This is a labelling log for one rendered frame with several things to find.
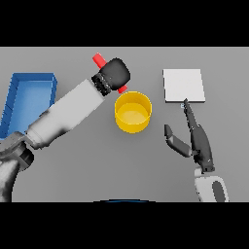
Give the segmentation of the yellow bowl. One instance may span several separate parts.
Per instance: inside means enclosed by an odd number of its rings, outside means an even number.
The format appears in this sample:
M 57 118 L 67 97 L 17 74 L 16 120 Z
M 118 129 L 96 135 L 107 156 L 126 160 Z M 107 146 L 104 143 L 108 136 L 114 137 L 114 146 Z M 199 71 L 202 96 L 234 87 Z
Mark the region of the yellow bowl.
M 115 121 L 124 132 L 141 132 L 148 126 L 151 115 L 152 103 L 139 91 L 125 92 L 115 102 Z

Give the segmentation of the pale square measuring scale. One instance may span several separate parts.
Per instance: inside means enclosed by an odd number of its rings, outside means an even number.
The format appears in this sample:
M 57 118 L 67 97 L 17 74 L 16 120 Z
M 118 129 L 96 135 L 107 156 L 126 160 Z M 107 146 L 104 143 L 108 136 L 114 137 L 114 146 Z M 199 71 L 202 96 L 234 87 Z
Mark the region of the pale square measuring scale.
M 164 99 L 166 102 L 204 103 L 204 88 L 199 69 L 163 69 Z

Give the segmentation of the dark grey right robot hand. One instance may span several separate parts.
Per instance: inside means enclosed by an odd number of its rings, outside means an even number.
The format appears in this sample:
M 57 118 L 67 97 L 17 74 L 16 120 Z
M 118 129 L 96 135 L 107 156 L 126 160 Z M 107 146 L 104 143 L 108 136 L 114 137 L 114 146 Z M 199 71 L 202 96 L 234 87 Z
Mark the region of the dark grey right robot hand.
M 208 137 L 203 127 L 196 122 L 188 99 L 184 100 L 184 113 L 191 135 L 192 146 L 189 146 L 175 136 L 168 124 L 164 126 L 165 142 L 172 150 L 181 156 L 185 158 L 194 157 L 194 162 L 200 166 L 202 172 L 213 172 L 215 167 Z

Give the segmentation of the blue tray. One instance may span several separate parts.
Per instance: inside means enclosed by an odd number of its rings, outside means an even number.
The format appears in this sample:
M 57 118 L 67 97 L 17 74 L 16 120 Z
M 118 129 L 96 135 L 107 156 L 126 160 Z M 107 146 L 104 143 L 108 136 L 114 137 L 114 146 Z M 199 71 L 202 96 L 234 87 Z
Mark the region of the blue tray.
M 0 140 L 28 126 L 54 104 L 57 80 L 54 73 L 13 73 L 2 118 Z

